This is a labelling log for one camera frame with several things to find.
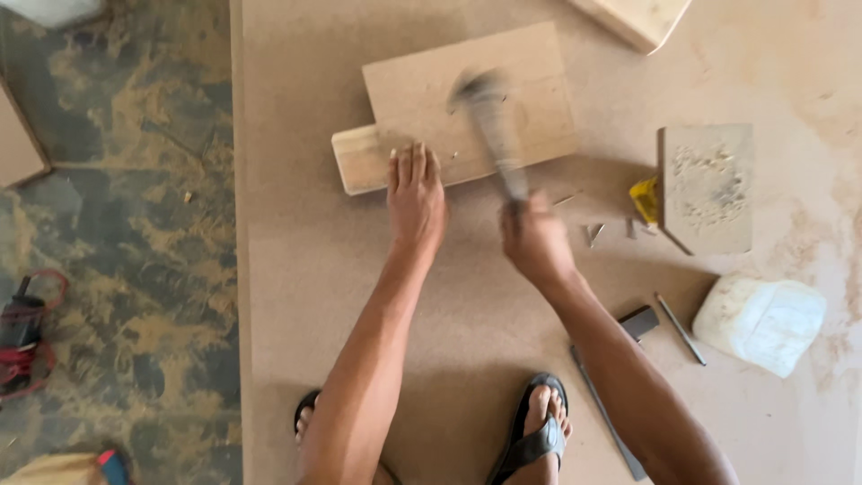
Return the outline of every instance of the hammer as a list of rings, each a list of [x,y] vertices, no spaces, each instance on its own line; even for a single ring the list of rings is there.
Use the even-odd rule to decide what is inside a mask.
[[[498,70],[477,75],[464,73],[456,81],[450,105],[462,103],[482,133],[502,182],[503,195],[515,214],[529,197],[527,176],[517,157],[518,140],[510,117],[503,111],[507,84]]]

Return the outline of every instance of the sandal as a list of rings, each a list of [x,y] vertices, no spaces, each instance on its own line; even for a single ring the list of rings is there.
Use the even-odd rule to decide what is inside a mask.
[[[555,375],[547,372],[535,375],[527,384],[527,388],[524,389],[521,403],[518,405],[515,418],[512,419],[512,426],[509,428],[509,441],[488,476],[487,485],[500,485],[519,468],[529,465],[551,452],[557,454],[558,466],[562,465],[565,439],[563,438],[563,430],[560,429],[557,419],[551,413],[547,414],[545,425],[541,429],[524,436],[524,420],[526,420],[529,410],[530,394],[538,386],[557,389],[566,413],[569,412],[569,400],[565,396],[563,383]]]
[[[305,394],[305,397],[303,397],[299,401],[299,404],[297,405],[297,410],[293,413],[293,431],[295,433],[299,433],[299,426],[297,426],[297,424],[299,423],[299,417],[300,417],[300,414],[302,414],[303,409],[305,409],[306,407],[310,407],[311,409],[314,409],[315,408],[315,400],[317,399],[317,396],[320,395],[320,393],[321,393],[321,389],[315,389],[315,390],[311,391],[310,393]],[[402,485],[401,481],[398,480],[398,477],[395,476],[394,473],[392,473],[392,470],[390,470],[389,467],[387,467],[383,463],[380,463],[379,465],[383,468],[383,470],[386,471],[386,473],[389,474],[389,478],[392,479],[393,485]]]

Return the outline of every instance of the hand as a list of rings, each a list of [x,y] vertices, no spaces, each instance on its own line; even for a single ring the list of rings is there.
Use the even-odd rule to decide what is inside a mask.
[[[387,202],[392,249],[433,258],[443,243],[447,210],[440,162],[425,143],[392,150]]]
[[[541,292],[581,282],[563,221],[551,213],[542,192],[518,211],[504,207],[500,221],[503,252]]]

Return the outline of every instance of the dark floor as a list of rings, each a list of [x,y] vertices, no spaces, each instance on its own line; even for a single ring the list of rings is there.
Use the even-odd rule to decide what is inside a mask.
[[[0,192],[0,302],[32,269],[71,283],[47,388],[2,403],[0,476],[120,446],[138,483],[241,483],[228,0],[62,32],[0,12],[0,73],[55,166]]]

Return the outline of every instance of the white plastic container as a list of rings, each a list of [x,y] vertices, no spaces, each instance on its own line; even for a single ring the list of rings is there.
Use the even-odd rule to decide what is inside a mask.
[[[698,340],[784,378],[814,342],[826,299],[798,281],[722,276],[695,317]]]
[[[60,28],[102,13],[104,0],[0,0],[18,15],[47,28]]]

